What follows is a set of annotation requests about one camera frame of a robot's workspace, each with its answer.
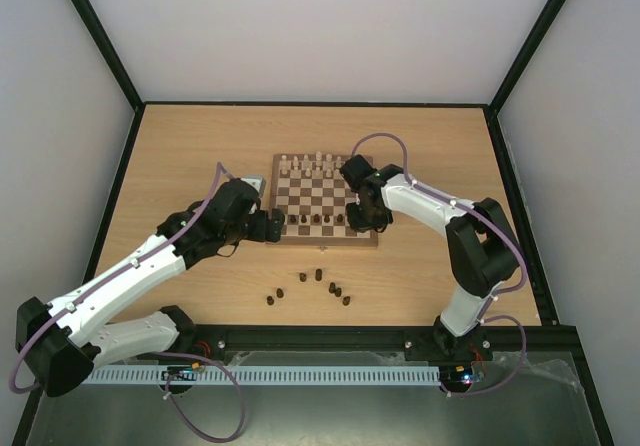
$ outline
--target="white perforated rail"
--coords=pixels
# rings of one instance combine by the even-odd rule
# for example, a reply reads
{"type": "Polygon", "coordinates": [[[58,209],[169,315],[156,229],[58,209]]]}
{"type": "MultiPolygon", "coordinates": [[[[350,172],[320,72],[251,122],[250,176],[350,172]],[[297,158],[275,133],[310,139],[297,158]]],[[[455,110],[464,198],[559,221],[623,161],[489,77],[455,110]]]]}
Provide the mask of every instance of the white perforated rail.
{"type": "MultiPolygon", "coordinates": [[[[246,386],[439,386],[437,367],[429,366],[236,366],[230,368],[246,386]]],[[[104,366],[84,384],[164,384],[166,366],[104,366]]],[[[208,367],[202,374],[184,373],[176,382],[222,385],[229,379],[208,367]]]]}

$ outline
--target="gray wall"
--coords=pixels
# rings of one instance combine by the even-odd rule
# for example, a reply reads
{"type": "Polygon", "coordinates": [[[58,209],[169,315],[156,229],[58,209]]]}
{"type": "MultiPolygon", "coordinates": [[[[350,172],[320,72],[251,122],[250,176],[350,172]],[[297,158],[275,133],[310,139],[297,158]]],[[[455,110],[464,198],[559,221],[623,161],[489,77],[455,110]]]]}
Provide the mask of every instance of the gray wall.
{"type": "MultiPolygon", "coordinates": [[[[69,0],[0,0],[0,444],[18,305],[82,280],[132,111],[69,0]]],[[[29,372],[21,384],[30,384],[29,372]]]]}
{"type": "Polygon", "coordinates": [[[546,0],[91,0],[144,99],[487,102],[546,0]]]}
{"type": "Polygon", "coordinates": [[[568,0],[501,114],[561,320],[638,444],[640,0],[568,0]]]}

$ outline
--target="chessboard border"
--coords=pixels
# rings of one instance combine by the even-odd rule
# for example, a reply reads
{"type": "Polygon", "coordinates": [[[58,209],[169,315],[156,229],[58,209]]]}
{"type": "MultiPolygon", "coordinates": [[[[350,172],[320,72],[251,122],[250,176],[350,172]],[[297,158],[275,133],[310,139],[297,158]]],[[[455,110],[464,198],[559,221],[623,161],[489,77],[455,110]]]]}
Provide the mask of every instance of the chessboard border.
{"type": "MultiPolygon", "coordinates": [[[[269,197],[269,207],[270,208],[275,208],[277,207],[277,205],[275,204],[276,202],[276,197],[278,196],[278,181],[274,181],[273,178],[274,177],[280,177],[279,173],[280,173],[280,168],[278,167],[278,161],[281,159],[281,157],[285,154],[297,154],[297,153],[278,153],[278,154],[274,154],[273,155],[273,164],[272,164],[272,168],[271,168],[271,196],[269,197]]],[[[309,156],[311,156],[311,154],[313,153],[302,153],[302,155],[304,156],[305,154],[309,154],[309,156]]],[[[348,158],[350,157],[351,154],[345,154],[344,157],[348,158]]],[[[365,156],[365,159],[367,161],[369,161],[369,164],[374,165],[373,163],[373,158],[371,156],[365,156]]],[[[349,223],[347,222],[347,214],[345,212],[345,217],[344,217],[344,225],[346,227],[349,227],[349,223]]],[[[287,246],[295,246],[297,248],[300,247],[309,247],[309,248],[331,248],[331,249],[376,249],[378,247],[378,243],[379,243],[379,239],[378,239],[378,233],[376,233],[375,231],[370,231],[371,236],[368,238],[362,238],[362,237],[351,237],[350,239],[345,238],[337,238],[334,236],[326,236],[326,237],[314,237],[314,236],[310,236],[309,238],[303,238],[301,236],[298,237],[282,237],[280,238],[280,241],[278,241],[277,243],[274,244],[269,244],[270,246],[277,246],[277,247],[287,247],[287,246]]]]}

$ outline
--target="wooden table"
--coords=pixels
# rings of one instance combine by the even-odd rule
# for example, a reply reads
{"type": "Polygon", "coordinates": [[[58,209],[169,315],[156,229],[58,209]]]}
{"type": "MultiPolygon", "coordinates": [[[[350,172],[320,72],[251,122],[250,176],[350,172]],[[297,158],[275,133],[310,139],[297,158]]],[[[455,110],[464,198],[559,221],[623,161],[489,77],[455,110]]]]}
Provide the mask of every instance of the wooden table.
{"type": "MultiPolygon", "coordinates": [[[[410,170],[423,182],[458,197],[490,196],[508,209],[481,109],[149,105],[98,272],[134,250],[170,213],[202,199],[217,161],[236,176],[256,173],[270,182],[276,152],[349,151],[375,131],[407,143],[410,170]]],[[[377,166],[402,160],[398,145],[384,138],[360,152],[377,166]]],[[[397,214],[375,250],[242,242],[233,257],[201,261],[116,320],[177,304],[201,324],[431,325],[453,289],[445,240],[397,214]],[[321,282],[313,278],[316,268],[324,270],[321,282]],[[307,282],[299,281],[300,272],[309,274],[307,282]],[[329,281],[351,296],[349,306],[328,293],[329,281]],[[266,297],[278,287],[284,298],[268,306],[266,297]]],[[[491,313],[540,324],[530,287],[502,296],[491,313]]]]}

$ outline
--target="purple cable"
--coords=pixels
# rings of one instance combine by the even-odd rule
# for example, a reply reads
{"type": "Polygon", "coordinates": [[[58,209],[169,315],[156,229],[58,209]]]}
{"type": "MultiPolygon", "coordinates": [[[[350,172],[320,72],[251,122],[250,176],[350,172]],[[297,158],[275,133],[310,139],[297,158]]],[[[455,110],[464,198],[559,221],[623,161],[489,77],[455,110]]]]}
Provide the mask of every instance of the purple cable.
{"type": "MultiPolygon", "coordinates": [[[[432,197],[432,198],[434,198],[434,199],[446,204],[447,206],[449,206],[451,204],[450,203],[451,200],[455,200],[454,197],[441,194],[438,191],[434,191],[431,188],[429,188],[427,185],[421,184],[420,182],[415,182],[414,183],[413,179],[409,175],[409,151],[407,150],[407,146],[404,144],[404,142],[398,136],[396,136],[394,134],[391,134],[391,133],[372,133],[372,134],[369,134],[369,135],[365,136],[360,141],[358,141],[356,143],[356,145],[353,147],[353,150],[351,151],[351,156],[355,156],[356,151],[358,150],[358,147],[362,143],[364,143],[365,141],[367,141],[367,140],[369,140],[371,138],[375,138],[375,137],[391,138],[391,139],[393,139],[394,141],[396,141],[400,145],[400,147],[402,148],[402,155],[403,155],[402,169],[404,170],[404,179],[409,184],[412,184],[413,187],[416,190],[418,190],[418,191],[426,194],[427,196],[430,196],[430,197],[432,197]]],[[[518,261],[518,266],[520,266],[520,273],[521,273],[520,281],[518,281],[518,283],[515,284],[514,286],[509,286],[509,287],[506,287],[506,288],[497,289],[493,293],[494,298],[497,297],[499,294],[509,293],[509,292],[517,291],[517,290],[521,289],[525,285],[525,283],[527,282],[527,277],[528,276],[527,276],[527,266],[526,266],[526,263],[524,261],[524,257],[522,256],[522,254],[518,250],[518,247],[515,244],[513,244],[513,242],[507,237],[506,234],[504,234],[504,232],[502,232],[502,230],[500,230],[500,228],[498,228],[495,224],[493,224],[491,221],[489,221],[487,218],[482,216],[477,211],[474,211],[473,208],[469,208],[468,206],[465,206],[464,204],[460,204],[458,202],[455,203],[454,207],[458,208],[458,209],[461,209],[465,213],[470,214],[471,216],[476,218],[478,221],[483,223],[491,231],[493,231],[496,234],[496,236],[498,236],[504,242],[504,244],[507,246],[507,248],[509,248],[509,250],[513,253],[513,255],[515,256],[516,260],[518,261]]],[[[480,309],[480,312],[478,313],[478,316],[477,316],[478,320],[480,320],[484,316],[484,314],[487,312],[487,309],[489,309],[489,307],[491,306],[491,303],[492,303],[492,301],[486,301],[485,302],[485,304],[480,309]]]]}
{"type": "Polygon", "coordinates": [[[242,434],[242,428],[244,426],[244,422],[247,417],[247,401],[244,397],[244,394],[242,393],[242,388],[238,384],[238,381],[233,376],[233,374],[231,374],[229,370],[224,366],[222,366],[221,364],[218,364],[215,361],[212,361],[211,359],[205,358],[203,356],[198,356],[195,354],[167,353],[167,352],[156,353],[156,354],[159,356],[166,356],[170,358],[193,359],[196,361],[207,363],[211,366],[215,366],[216,368],[218,368],[220,371],[222,371],[225,374],[227,378],[229,378],[229,380],[231,380],[234,388],[236,389],[236,393],[238,393],[238,398],[240,399],[240,422],[238,423],[238,427],[231,434],[231,436],[228,436],[226,438],[217,438],[215,436],[209,436],[207,433],[201,431],[191,421],[189,421],[189,418],[187,418],[184,412],[180,409],[180,406],[178,406],[178,403],[176,402],[176,400],[173,399],[173,395],[169,390],[169,387],[171,386],[171,381],[177,376],[177,374],[173,374],[169,376],[169,378],[167,379],[167,382],[164,385],[164,390],[165,390],[165,393],[167,393],[166,397],[169,399],[169,401],[171,401],[171,404],[173,405],[175,410],[178,412],[178,415],[180,416],[180,419],[182,419],[182,422],[187,426],[187,428],[189,428],[194,434],[196,434],[201,439],[204,439],[205,441],[209,441],[210,443],[218,443],[218,444],[229,443],[234,439],[238,439],[238,437],[240,437],[240,435],[242,434]]]}
{"type": "MultiPolygon", "coordinates": [[[[149,259],[154,254],[156,254],[158,251],[160,251],[160,250],[166,248],[167,246],[175,243],[187,231],[189,231],[189,229],[191,228],[193,223],[195,223],[198,220],[198,218],[200,218],[200,216],[202,215],[203,211],[205,210],[205,208],[209,204],[209,201],[211,201],[211,198],[213,198],[213,195],[215,194],[216,189],[218,188],[218,183],[220,182],[220,173],[225,174],[229,179],[233,179],[233,176],[231,176],[231,174],[229,174],[229,172],[225,169],[225,167],[222,165],[222,163],[218,163],[217,167],[216,167],[216,176],[215,176],[215,178],[213,180],[213,183],[211,184],[211,188],[209,189],[209,193],[207,194],[205,199],[202,201],[202,205],[198,208],[198,210],[193,215],[193,217],[189,220],[187,225],[184,228],[182,228],[180,231],[178,231],[176,234],[171,236],[171,238],[166,240],[164,243],[159,244],[158,246],[153,248],[148,253],[145,253],[142,256],[140,256],[139,258],[137,258],[138,262],[141,263],[141,262],[149,259]]],[[[131,268],[133,268],[133,264],[127,263],[124,266],[122,266],[120,269],[118,269],[118,270],[114,271],[113,273],[109,274],[108,276],[104,277],[102,280],[98,281],[96,284],[94,284],[89,289],[87,289],[84,293],[82,293],[80,296],[78,296],[75,300],[73,300],[73,304],[75,306],[78,306],[85,299],[87,299],[87,297],[89,297],[93,293],[95,293],[98,289],[100,289],[105,284],[109,283],[110,281],[114,280],[115,278],[117,278],[121,274],[127,272],[131,268]]],[[[16,362],[13,365],[13,368],[11,369],[11,372],[9,373],[9,389],[11,390],[11,392],[16,393],[16,394],[24,394],[24,393],[28,393],[28,392],[33,391],[34,389],[37,389],[37,388],[40,387],[40,384],[38,384],[38,383],[34,383],[31,386],[28,386],[26,388],[18,387],[18,385],[16,384],[16,378],[18,376],[18,370],[20,369],[20,366],[22,365],[22,362],[24,361],[24,358],[27,356],[27,354],[29,353],[31,348],[33,348],[33,345],[36,343],[36,341],[38,341],[42,337],[42,335],[51,326],[53,326],[55,323],[57,323],[67,313],[69,313],[69,310],[68,309],[63,309],[60,312],[58,312],[57,314],[55,314],[51,319],[49,319],[46,323],[44,323],[42,325],[42,327],[40,329],[38,329],[33,334],[33,336],[31,336],[29,338],[29,340],[25,343],[25,345],[22,347],[22,349],[18,353],[18,358],[16,359],[16,362]]]]}
{"type": "Polygon", "coordinates": [[[490,323],[492,321],[497,321],[499,319],[508,319],[510,321],[513,321],[516,324],[516,326],[518,327],[518,329],[520,330],[520,336],[522,337],[522,348],[520,348],[520,359],[518,359],[518,362],[516,363],[516,367],[513,368],[513,371],[511,371],[511,373],[509,373],[509,376],[504,378],[498,384],[494,384],[493,386],[490,386],[487,389],[481,389],[480,391],[470,391],[470,392],[466,392],[466,393],[452,393],[451,391],[449,391],[444,386],[444,384],[441,384],[440,385],[440,389],[442,389],[445,393],[447,393],[447,396],[453,396],[453,397],[456,397],[456,398],[466,398],[467,396],[479,396],[481,394],[485,394],[485,393],[490,393],[492,391],[496,391],[497,389],[502,388],[509,381],[511,381],[513,379],[513,377],[518,373],[518,371],[520,371],[520,368],[522,368],[522,365],[524,364],[524,360],[525,360],[526,354],[527,354],[527,335],[524,332],[524,327],[522,326],[520,321],[518,321],[513,316],[509,316],[508,314],[499,314],[499,315],[493,316],[493,317],[491,317],[489,319],[485,319],[484,322],[485,323],[490,323]]]}

